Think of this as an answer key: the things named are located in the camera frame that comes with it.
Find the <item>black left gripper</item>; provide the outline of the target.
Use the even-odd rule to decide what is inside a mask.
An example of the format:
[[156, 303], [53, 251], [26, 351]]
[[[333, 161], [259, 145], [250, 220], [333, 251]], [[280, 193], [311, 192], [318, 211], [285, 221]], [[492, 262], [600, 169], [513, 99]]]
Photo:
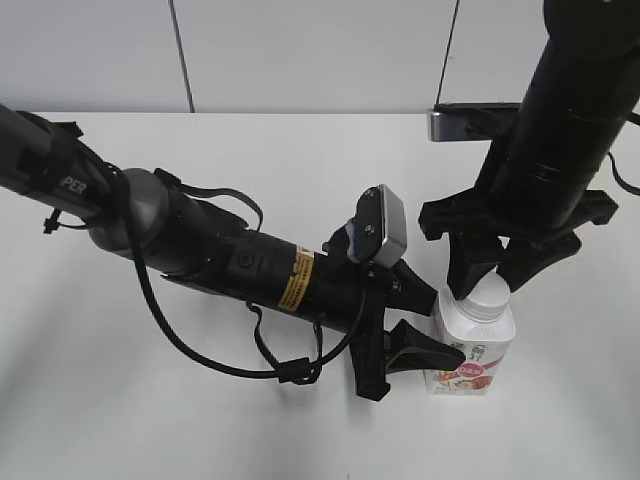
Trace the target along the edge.
[[455, 371], [466, 360], [460, 350], [425, 335], [406, 320], [384, 330], [392, 296], [394, 309], [430, 316], [438, 292], [403, 260], [385, 268], [372, 260], [354, 263], [347, 229], [336, 230], [324, 244], [325, 255], [314, 269], [313, 306], [324, 313], [324, 325], [346, 333], [357, 396], [380, 401], [390, 391], [386, 373]]

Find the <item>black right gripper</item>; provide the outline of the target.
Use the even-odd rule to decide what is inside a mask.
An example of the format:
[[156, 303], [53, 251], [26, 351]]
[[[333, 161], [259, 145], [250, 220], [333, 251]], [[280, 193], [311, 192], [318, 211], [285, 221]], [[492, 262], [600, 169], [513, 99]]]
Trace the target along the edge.
[[[448, 233], [447, 285], [456, 300], [463, 300], [497, 266], [510, 290], [517, 291], [580, 250], [577, 228], [605, 225], [617, 210], [606, 192], [581, 185], [474, 187], [424, 203], [419, 224], [428, 240]], [[498, 236], [511, 239], [505, 257]]]

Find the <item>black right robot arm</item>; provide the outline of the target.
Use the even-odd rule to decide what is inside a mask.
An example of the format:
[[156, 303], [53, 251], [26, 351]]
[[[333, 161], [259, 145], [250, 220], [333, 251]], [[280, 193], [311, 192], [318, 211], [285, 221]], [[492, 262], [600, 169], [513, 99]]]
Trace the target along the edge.
[[520, 103], [437, 103], [434, 142], [486, 140], [474, 185], [426, 202], [425, 237], [447, 237], [447, 284], [467, 297], [490, 271], [517, 290], [575, 255], [578, 229], [615, 201], [590, 184], [639, 100], [639, 5], [547, 1], [548, 40]]

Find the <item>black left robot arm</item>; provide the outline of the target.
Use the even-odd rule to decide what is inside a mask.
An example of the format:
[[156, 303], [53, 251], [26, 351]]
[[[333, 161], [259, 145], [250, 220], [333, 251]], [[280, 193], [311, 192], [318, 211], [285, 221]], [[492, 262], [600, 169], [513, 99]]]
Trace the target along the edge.
[[[388, 376], [412, 370], [453, 371], [464, 354], [406, 321], [384, 326], [388, 309], [427, 315], [436, 291], [404, 261], [402, 201], [385, 185], [368, 188], [354, 215], [319, 252], [250, 227], [214, 204], [223, 190], [198, 188], [163, 169], [121, 169], [82, 141], [73, 122], [26, 111], [1, 111], [1, 184], [49, 206], [44, 230], [62, 214], [76, 218], [100, 249], [131, 260], [146, 304], [169, 342], [211, 370], [245, 379], [314, 383], [343, 352], [359, 397], [378, 401]], [[156, 270], [175, 284], [233, 298], [256, 315], [272, 309], [309, 321], [316, 354], [280, 360], [256, 335], [264, 370], [233, 367], [192, 349], [173, 330], [149, 280]]]

